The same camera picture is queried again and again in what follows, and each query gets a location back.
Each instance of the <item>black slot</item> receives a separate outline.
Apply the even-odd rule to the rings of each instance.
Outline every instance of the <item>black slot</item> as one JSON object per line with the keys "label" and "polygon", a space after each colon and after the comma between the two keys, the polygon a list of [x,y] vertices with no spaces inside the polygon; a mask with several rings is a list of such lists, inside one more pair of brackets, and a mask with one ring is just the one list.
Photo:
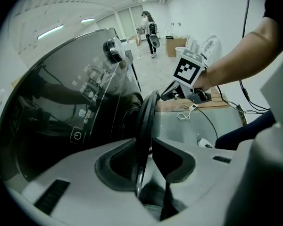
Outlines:
{"label": "black slot", "polygon": [[69,186],[69,182],[56,180],[46,192],[39,198],[39,200],[34,204],[36,208],[41,210],[43,213],[50,215],[58,201],[66,191]]}
{"label": "black slot", "polygon": [[221,161],[221,162],[228,163],[228,164],[231,162],[231,159],[223,157],[223,156],[214,156],[213,159],[216,161]]}
{"label": "black slot", "polygon": [[204,57],[204,59],[205,60],[208,60],[208,58],[207,57],[205,57],[203,54],[200,54],[202,57]]}

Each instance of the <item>electrical cord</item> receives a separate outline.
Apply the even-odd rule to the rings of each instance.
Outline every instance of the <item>electrical cord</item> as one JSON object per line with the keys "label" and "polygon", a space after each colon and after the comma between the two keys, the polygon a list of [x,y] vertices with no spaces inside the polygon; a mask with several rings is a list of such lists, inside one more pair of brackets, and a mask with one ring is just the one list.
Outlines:
{"label": "electrical cord", "polygon": [[[247,15],[248,15],[248,12],[249,12],[249,6],[250,6],[250,0],[247,0],[246,9],[245,9],[245,15],[244,15],[243,30],[242,30],[242,38],[244,38],[244,35],[245,35],[245,26],[246,26]],[[266,109],[264,107],[261,107],[261,106],[255,104],[255,103],[251,102],[249,94],[248,94],[247,90],[245,89],[245,87],[243,86],[242,81],[240,80],[239,83],[240,83],[240,88],[241,88],[245,98],[247,99],[247,101],[248,101],[248,103],[250,104],[251,107],[253,107],[257,111],[263,111],[263,112],[270,110],[270,109]]]}
{"label": "electrical cord", "polygon": [[207,117],[207,115],[205,115],[199,108],[196,107],[196,109],[199,110],[199,111],[207,118],[207,120],[209,121],[209,123],[211,123],[211,125],[212,125],[213,128],[214,128],[216,137],[217,137],[217,139],[218,139],[218,134],[217,134],[216,128],[215,128],[215,126],[213,125],[213,123],[211,122],[211,120],[210,120],[210,119]]}
{"label": "electrical cord", "polygon": [[[25,100],[28,104],[30,104],[30,105],[33,104],[33,105],[36,106],[38,109],[44,111],[43,108],[40,107],[40,106],[39,106],[37,103],[35,103],[34,101],[27,100],[26,98],[24,98],[24,100]],[[50,116],[51,116],[52,118],[56,119],[57,121],[62,122],[61,120],[59,120],[57,117],[53,116],[52,114],[50,114]]]}
{"label": "electrical cord", "polygon": [[[187,116],[185,116],[183,113],[179,113],[177,115],[177,118],[180,119],[181,121],[184,121],[184,120],[189,120],[190,119],[190,114],[192,111],[194,111],[195,109],[199,110],[202,114],[204,114],[199,108],[198,108],[198,105],[197,104],[193,104],[191,106],[187,106],[185,104],[183,104],[184,106],[188,107],[189,108],[189,114]],[[207,117],[207,115],[204,114],[204,116],[207,118],[207,120],[209,121],[209,123],[211,123],[211,125],[213,126],[214,128],[214,131],[215,131],[215,134],[216,134],[216,139],[218,139],[218,134],[217,134],[217,131],[216,131],[216,128],[215,126],[213,125],[213,123],[211,122],[211,120]]]}
{"label": "electrical cord", "polygon": [[219,90],[219,93],[220,93],[220,97],[222,99],[223,102],[227,103],[231,108],[235,109],[236,111],[239,111],[243,114],[264,114],[264,113],[261,113],[261,112],[257,112],[257,111],[253,111],[253,110],[246,110],[246,111],[243,111],[243,110],[238,110],[237,108],[231,106],[230,104],[233,104],[235,105],[236,107],[240,108],[237,104],[235,104],[234,102],[232,101],[226,101],[224,100],[223,96],[222,96],[222,92],[221,92],[221,89],[219,88],[219,86],[217,86],[217,89]]}
{"label": "electrical cord", "polygon": [[[63,83],[56,77],[54,76],[52,73],[50,73],[46,68],[45,68],[45,65],[42,64],[42,69],[47,73],[49,74],[52,78],[54,78],[56,81],[58,81],[61,85],[63,85]],[[75,117],[75,112],[76,112],[76,105],[74,105],[74,108],[72,110],[72,116],[69,117],[68,119],[66,119],[65,121],[63,121],[64,123],[70,123],[72,121],[72,119]]]}

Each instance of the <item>washing machine door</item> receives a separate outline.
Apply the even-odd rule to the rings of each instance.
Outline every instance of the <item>washing machine door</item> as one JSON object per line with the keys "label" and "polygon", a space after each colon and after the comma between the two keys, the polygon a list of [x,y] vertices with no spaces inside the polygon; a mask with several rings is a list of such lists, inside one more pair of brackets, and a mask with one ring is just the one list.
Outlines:
{"label": "washing machine door", "polygon": [[128,77],[132,60],[114,29],[74,38],[40,59],[0,119],[1,178],[19,175],[25,185],[71,154],[134,137],[128,121],[142,97]]}
{"label": "washing machine door", "polygon": [[44,224],[44,216],[67,225],[150,226],[157,220],[148,212],[142,189],[151,145],[151,127],[158,93],[145,98],[134,124],[136,138],[73,153],[30,181],[17,202]]}

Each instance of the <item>white wall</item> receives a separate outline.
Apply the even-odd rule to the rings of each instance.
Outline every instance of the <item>white wall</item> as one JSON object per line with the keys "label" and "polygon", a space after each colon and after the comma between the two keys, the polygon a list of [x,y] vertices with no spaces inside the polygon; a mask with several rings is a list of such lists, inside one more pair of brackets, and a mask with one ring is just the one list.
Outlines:
{"label": "white wall", "polygon": [[142,5],[135,6],[131,8],[133,20],[135,23],[135,27],[139,28],[142,24]]}
{"label": "white wall", "polygon": [[85,34],[88,32],[93,32],[100,29],[98,24],[96,22],[92,22],[91,24],[87,23],[82,23],[82,28],[79,32],[76,33],[75,36],[79,36],[81,34]]}
{"label": "white wall", "polygon": [[126,37],[134,36],[136,34],[136,31],[133,27],[133,22],[131,19],[129,9],[127,8],[122,11],[119,11],[118,14]]}
{"label": "white wall", "polygon": [[[170,22],[177,35],[191,35],[199,45],[215,34],[221,42],[222,56],[229,53],[241,40],[244,13],[247,0],[171,0],[168,3]],[[254,30],[260,23],[264,13],[265,0],[250,0],[249,14],[245,33]],[[283,61],[283,53],[264,71],[243,80],[251,100],[263,107],[269,107],[260,88]],[[221,86],[227,98],[241,104],[244,110],[252,109],[241,92],[238,82]],[[246,114],[248,122],[257,115]]]}
{"label": "white wall", "polygon": [[99,28],[103,29],[103,28],[114,28],[118,34],[118,36],[121,38],[122,37],[122,33],[121,30],[118,26],[115,14],[111,14],[99,21],[97,21],[97,24],[99,26]]}
{"label": "white wall", "polygon": [[36,40],[33,46],[29,46],[19,56],[26,66],[30,68],[49,51],[73,37],[75,37],[75,31],[72,26],[65,25],[63,28]]}
{"label": "white wall", "polygon": [[158,31],[161,36],[166,35],[170,30],[170,16],[167,4],[159,4],[158,2],[147,2],[142,4],[143,10],[151,13]]}
{"label": "white wall", "polygon": [[13,90],[11,82],[18,79],[26,71],[25,63],[15,52],[8,38],[7,23],[4,23],[0,31],[0,89],[4,89],[9,96]]}

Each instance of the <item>black cable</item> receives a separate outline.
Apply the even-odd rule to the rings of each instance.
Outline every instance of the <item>black cable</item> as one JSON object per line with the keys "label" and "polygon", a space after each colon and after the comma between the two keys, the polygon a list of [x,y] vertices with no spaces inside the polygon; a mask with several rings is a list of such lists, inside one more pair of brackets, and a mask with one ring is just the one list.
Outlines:
{"label": "black cable", "polygon": [[[249,12],[249,6],[250,6],[250,0],[247,0],[246,9],[245,9],[245,15],[244,15],[244,23],[243,23],[242,38],[244,38],[244,35],[245,35],[245,26],[246,26],[247,15],[248,15],[248,12]],[[239,83],[240,83],[241,90],[242,90],[242,92],[243,92],[245,98],[247,99],[248,103],[251,105],[251,107],[253,107],[253,108],[254,108],[255,110],[257,110],[257,111],[268,111],[268,110],[270,110],[270,109],[266,109],[266,108],[264,108],[264,107],[261,107],[261,106],[255,104],[255,103],[251,102],[250,97],[249,97],[249,95],[248,95],[248,92],[247,92],[247,90],[245,89],[245,87],[243,86],[242,81],[240,80]]]}
{"label": "black cable", "polygon": [[43,67],[43,70],[45,70],[45,72],[47,74],[49,74],[52,78],[54,78],[56,81],[58,81],[61,85],[63,85],[63,83],[56,76],[54,76],[52,73],[50,73],[46,68]]}
{"label": "black cable", "polygon": [[211,122],[211,120],[207,117],[207,115],[204,114],[204,116],[208,119],[209,123],[211,123],[211,125],[213,126],[214,131],[215,131],[215,133],[216,133],[216,137],[217,137],[217,139],[218,139],[218,134],[217,134],[217,131],[216,131],[216,129],[215,129],[215,126],[213,125],[213,123]]}
{"label": "black cable", "polygon": [[[37,103],[35,103],[34,101],[30,101],[30,100],[27,100],[26,98],[24,98],[24,100],[28,103],[28,104],[33,104],[34,106],[38,107],[40,110],[44,111],[42,107],[40,107]],[[59,120],[57,117],[53,116],[52,114],[50,114],[50,116],[54,119],[56,119],[57,121],[60,121],[62,122],[61,120]]]}
{"label": "black cable", "polygon": [[[56,81],[58,81],[61,85],[63,85],[63,83],[62,83],[56,76],[54,76],[52,73],[50,73],[50,72],[45,68],[45,65],[43,65],[42,68],[43,68],[43,70],[44,70],[47,74],[49,74],[52,78],[54,78]],[[74,108],[73,108],[73,110],[72,110],[72,116],[69,117],[68,119],[66,119],[64,122],[65,122],[65,123],[66,123],[66,122],[69,123],[69,122],[75,117],[75,112],[76,112],[76,105],[74,105]]]}
{"label": "black cable", "polygon": [[[238,106],[237,104],[235,104],[234,102],[232,101],[226,101],[224,100],[223,96],[222,96],[222,92],[221,92],[221,89],[219,88],[219,86],[217,86],[217,89],[219,90],[219,93],[220,93],[220,97],[222,99],[223,102],[227,103],[231,108],[243,113],[243,114],[251,114],[251,113],[254,113],[254,114],[264,114],[264,113],[261,113],[261,112],[257,112],[257,111],[253,111],[253,110],[246,110],[246,111],[243,111],[242,108],[240,106]],[[238,110],[237,108],[231,106],[230,104],[233,104],[235,105],[237,108],[240,108],[241,110]]]}

